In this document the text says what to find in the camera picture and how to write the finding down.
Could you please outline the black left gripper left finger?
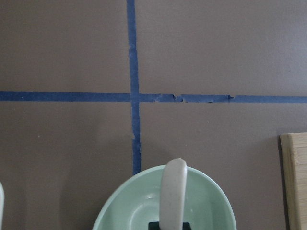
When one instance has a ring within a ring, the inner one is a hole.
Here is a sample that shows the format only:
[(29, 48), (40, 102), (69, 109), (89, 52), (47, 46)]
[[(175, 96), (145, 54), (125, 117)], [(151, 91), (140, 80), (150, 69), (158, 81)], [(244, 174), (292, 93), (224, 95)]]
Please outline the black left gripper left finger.
[(148, 230), (160, 230), (159, 222), (149, 222), (148, 224)]

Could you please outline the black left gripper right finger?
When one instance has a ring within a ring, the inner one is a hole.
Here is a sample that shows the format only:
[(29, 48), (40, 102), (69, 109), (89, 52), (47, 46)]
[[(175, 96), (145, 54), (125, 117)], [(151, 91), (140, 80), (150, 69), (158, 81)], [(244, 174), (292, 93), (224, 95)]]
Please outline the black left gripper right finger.
[(188, 222), (183, 222), (182, 230), (191, 230), (191, 225)]

